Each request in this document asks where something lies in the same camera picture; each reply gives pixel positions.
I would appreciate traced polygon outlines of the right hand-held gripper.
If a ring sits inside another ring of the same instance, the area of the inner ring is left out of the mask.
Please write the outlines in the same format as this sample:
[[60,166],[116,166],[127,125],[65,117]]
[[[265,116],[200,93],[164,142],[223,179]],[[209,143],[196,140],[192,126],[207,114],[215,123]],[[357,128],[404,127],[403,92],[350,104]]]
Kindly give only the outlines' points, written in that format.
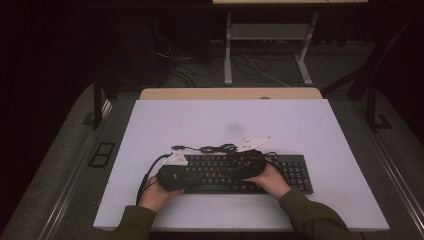
[[260,175],[266,168],[265,155],[257,147],[271,141],[271,137],[244,138],[237,150],[228,154],[234,166],[228,171],[232,179],[248,179]]

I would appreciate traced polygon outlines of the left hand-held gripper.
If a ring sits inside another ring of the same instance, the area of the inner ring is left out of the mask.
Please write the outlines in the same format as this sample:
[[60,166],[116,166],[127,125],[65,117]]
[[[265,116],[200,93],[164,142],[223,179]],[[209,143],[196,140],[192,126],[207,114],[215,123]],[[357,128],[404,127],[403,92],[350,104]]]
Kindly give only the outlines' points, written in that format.
[[159,185],[167,191],[187,189],[200,183],[200,175],[187,170],[189,161],[180,151],[173,151],[163,160],[156,178]]

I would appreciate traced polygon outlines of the black computer keyboard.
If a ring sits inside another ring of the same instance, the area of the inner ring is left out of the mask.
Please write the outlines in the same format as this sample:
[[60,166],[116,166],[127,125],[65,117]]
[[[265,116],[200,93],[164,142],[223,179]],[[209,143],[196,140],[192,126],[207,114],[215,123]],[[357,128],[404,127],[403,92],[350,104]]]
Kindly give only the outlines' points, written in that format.
[[[292,188],[306,195],[313,187],[303,155],[278,155],[267,153],[265,158],[278,169]],[[186,194],[265,194],[265,190],[247,179],[232,179],[228,171],[234,166],[227,155],[186,155],[188,171],[202,176],[199,184],[190,186]]]

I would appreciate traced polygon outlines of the person's right hand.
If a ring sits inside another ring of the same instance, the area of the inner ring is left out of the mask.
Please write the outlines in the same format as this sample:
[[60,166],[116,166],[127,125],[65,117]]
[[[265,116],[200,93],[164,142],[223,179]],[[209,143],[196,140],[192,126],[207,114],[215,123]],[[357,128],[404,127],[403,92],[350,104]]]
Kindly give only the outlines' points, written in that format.
[[282,175],[271,164],[267,164],[261,174],[247,178],[247,181],[257,184],[277,200],[291,190]]

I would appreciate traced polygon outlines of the person's left hand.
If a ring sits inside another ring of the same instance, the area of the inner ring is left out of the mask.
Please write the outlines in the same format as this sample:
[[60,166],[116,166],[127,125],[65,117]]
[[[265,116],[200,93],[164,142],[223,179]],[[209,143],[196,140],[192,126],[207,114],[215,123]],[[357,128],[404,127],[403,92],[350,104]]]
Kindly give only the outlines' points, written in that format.
[[158,212],[170,199],[182,193],[183,190],[167,191],[155,183],[143,192],[138,206]]

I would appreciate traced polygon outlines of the white work board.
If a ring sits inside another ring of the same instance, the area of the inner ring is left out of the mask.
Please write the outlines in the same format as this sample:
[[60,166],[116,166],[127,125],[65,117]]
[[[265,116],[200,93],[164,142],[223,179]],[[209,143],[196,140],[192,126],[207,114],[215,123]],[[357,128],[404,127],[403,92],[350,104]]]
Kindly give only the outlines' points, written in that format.
[[[388,223],[325,100],[139,100],[135,103],[94,225],[114,229],[134,204],[146,172],[174,145],[240,144],[264,138],[261,151],[300,154],[312,182],[310,200],[334,209],[352,231]],[[291,228],[271,196],[183,194],[158,213],[156,231],[275,232]]]

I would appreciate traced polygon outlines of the wooden table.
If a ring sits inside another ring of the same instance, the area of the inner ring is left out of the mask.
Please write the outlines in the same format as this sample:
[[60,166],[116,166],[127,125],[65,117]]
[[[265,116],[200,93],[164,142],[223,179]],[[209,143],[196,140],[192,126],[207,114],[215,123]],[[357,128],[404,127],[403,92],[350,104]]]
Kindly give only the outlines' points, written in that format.
[[322,99],[320,91],[309,87],[274,88],[148,88],[141,100],[212,99]]

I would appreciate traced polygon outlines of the black metal stand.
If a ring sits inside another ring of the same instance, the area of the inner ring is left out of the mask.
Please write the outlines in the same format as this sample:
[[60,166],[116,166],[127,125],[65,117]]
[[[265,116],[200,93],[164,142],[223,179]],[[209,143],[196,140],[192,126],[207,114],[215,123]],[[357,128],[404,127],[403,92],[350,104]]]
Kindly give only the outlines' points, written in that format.
[[398,21],[398,26],[391,25],[391,27],[384,27],[381,25],[379,30],[384,31],[384,33],[377,35],[376,45],[364,64],[352,73],[321,89],[321,94],[329,94],[333,90],[352,82],[347,97],[351,101],[359,101],[366,94],[365,121],[375,131],[377,129],[375,110],[378,86],[376,74],[392,48],[413,20],[414,17],[410,17],[408,20]]

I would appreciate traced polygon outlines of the black floor socket frame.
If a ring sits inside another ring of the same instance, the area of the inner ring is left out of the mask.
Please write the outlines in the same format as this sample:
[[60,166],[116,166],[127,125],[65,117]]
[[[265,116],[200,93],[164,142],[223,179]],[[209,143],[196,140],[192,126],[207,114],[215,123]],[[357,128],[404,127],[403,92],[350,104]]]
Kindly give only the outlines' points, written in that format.
[[94,155],[90,159],[88,165],[94,168],[106,167],[109,163],[114,147],[114,142],[101,142],[98,145]]

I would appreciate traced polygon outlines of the white metal desk frame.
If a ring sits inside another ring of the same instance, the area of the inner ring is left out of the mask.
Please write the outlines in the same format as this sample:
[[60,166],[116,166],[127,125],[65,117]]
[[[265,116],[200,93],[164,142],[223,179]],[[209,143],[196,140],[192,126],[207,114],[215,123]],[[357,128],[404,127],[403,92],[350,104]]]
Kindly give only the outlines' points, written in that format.
[[[333,6],[355,6],[366,4],[368,0],[212,0],[213,6],[243,6],[243,7],[333,7]],[[232,21],[232,10],[227,10],[226,36],[225,36],[225,57],[224,64],[224,84],[231,86],[232,80],[232,60],[231,42],[233,40],[301,40],[302,48],[294,55],[301,79],[305,85],[311,86],[313,81],[305,65],[310,42],[320,12],[313,10],[310,20],[306,23],[279,23],[279,24],[259,24],[259,23],[234,23]]]

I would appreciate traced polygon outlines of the aluminium rail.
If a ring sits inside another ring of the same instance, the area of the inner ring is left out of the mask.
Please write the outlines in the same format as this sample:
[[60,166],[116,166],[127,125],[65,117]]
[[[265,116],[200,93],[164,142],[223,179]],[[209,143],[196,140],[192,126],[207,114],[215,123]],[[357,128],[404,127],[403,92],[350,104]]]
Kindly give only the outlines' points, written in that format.
[[111,108],[109,100],[101,100],[100,104],[77,101],[68,114],[40,167],[42,191],[49,193],[52,206],[37,240],[53,240],[102,132],[103,118],[108,117]]
[[353,107],[413,223],[412,230],[424,240],[424,146],[387,101],[377,101],[375,130],[365,121],[364,104],[358,102]]

